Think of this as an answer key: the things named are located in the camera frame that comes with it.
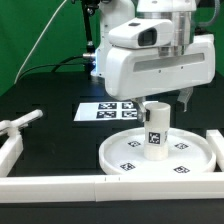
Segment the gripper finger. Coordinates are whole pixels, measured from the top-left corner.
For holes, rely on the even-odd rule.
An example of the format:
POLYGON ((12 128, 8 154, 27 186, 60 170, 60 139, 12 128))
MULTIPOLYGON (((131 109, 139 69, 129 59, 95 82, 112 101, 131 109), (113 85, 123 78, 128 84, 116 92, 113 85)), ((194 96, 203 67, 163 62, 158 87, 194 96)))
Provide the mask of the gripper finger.
POLYGON ((137 110, 137 119, 140 122, 148 121, 150 119, 150 111, 147 110, 146 106, 144 105, 145 98, 144 97, 133 98, 132 103, 137 110))
POLYGON ((180 90, 180 94, 177 98, 177 106, 181 112, 187 111, 188 101, 190 100, 193 94, 193 88, 188 87, 180 90))

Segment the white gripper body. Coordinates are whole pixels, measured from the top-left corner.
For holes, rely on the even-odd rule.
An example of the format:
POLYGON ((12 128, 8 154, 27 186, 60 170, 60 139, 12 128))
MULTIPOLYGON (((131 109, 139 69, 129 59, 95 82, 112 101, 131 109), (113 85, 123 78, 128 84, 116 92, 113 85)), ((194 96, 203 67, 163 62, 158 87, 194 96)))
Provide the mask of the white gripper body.
POLYGON ((210 83, 215 75, 212 34, 194 37, 183 55, 160 57, 157 48, 113 47, 106 59, 105 89, 128 100, 210 83))

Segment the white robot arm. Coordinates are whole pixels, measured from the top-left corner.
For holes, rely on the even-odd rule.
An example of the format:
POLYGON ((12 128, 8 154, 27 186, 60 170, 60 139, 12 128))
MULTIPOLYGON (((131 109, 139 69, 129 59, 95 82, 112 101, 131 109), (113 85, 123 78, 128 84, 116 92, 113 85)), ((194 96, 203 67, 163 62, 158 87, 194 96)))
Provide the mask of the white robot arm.
POLYGON ((102 77, 107 93, 149 113, 146 96, 178 90, 187 108, 193 88, 215 75, 214 36, 194 33, 200 0, 100 0, 100 44, 91 74, 102 77))

